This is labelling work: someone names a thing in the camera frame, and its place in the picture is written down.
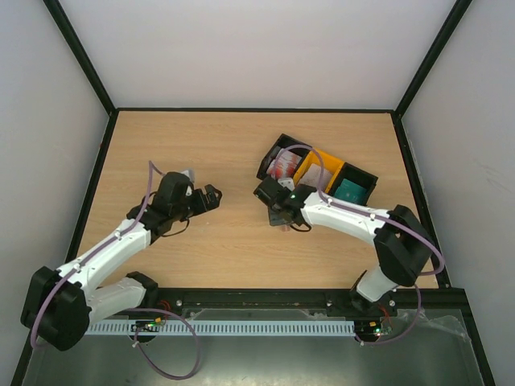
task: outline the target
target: white backdrop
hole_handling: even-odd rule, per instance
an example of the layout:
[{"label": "white backdrop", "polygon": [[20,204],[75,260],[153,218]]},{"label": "white backdrop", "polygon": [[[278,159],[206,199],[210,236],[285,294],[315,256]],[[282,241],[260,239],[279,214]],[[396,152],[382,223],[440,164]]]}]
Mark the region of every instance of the white backdrop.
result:
[{"label": "white backdrop", "polygon": [[62,0],[117,107],[394,109],[454,0]]},{"label": "white backdrop", "polygon": [[32,274],[66,257],[107,114],[41,1],[0,2],[0,384]]},{"label": "white backdrop", "polygon": [[404,119],[499,385],[515,384],[514,14],[513,1],[472,2]]}]

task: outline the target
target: wooden tabletop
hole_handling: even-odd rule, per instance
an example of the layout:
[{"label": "wooden tabletop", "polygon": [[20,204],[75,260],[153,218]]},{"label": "wooden tabletop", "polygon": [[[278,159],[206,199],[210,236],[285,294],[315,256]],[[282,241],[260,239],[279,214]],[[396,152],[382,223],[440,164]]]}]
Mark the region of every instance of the wooden tabletop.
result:
[{"label": "wooden tabletop", "polygon": [[[377,264],[373,247],[323,227],[281,232],[253,196],[260,161],[281,133],[378,176],[370,207],[416,212],[389,114],[120,112],[80,253],[140,203],[150,159],[163,171],[193,168],[196,187],[223,192],[221,205],[130,258],[108,283],[137,270],[161,287],[350,288]],[[159,180],[154,175],[154,188]],[[434,277],[418,284],[437,287]]]}]

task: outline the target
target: white vent strip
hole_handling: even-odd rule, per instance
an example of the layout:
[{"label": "white vent strip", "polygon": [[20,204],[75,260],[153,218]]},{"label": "white vent strip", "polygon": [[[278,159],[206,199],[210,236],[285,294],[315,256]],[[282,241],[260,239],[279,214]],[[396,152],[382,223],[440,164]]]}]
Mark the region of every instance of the white vent strip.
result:
[{"label": "white vent strip", "polygon": [[[191,321],[199,336],[354,336],[354,322],[345,321]],[[130,335],[135,321],[103,320],[89,327],[86,335]],[[151,327],[153,332],[140,335],[190,335],[179,321],[168,321],[165,326]]]}]

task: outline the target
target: yellow bin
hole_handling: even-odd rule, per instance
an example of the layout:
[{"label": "yellow bin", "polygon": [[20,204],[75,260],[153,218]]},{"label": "yellow bin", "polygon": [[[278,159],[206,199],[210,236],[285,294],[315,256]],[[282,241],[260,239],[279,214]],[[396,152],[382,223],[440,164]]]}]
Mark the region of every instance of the yellow bin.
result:
[{"label": "yellow bin", "polygon": [[[338,175],[338,173],[340,173],[341,168],[344,167],[345,162],[343,162],[341,159],[337,157],[333,157],[332,155],[327,154],[322,150],[319,150],[317,148],[315,148],[315,150],[319,152],[320,156],[323,159],[323,168],[332,173],[331,181],[329,181],[329,184],[325,188],[325,192],[328,193],[329,189],[331,189],[332,184],[335,182],[336,176]],[[318,157],[315,155],[315,153],[310,151],[293,176],[293,182],[295,185],[299,183],[299,180],[303,177],[304,173],[307,172],[309,166],[311,166],[312,163],[320,166],[320,161]]]}]

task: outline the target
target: teal object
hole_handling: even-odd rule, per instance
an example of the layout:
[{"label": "teal object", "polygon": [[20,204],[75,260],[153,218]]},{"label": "teal object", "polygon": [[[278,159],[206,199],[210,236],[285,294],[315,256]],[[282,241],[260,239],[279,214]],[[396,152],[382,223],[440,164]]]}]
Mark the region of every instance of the teal object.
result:
[{"label": "teal object", "polygon": [[366,194],[367,190],[364,187],[360,187],[357,183],[344,179],[338,189],[336,189],[334,196],[348,203],[362,205],[365,202]]}]

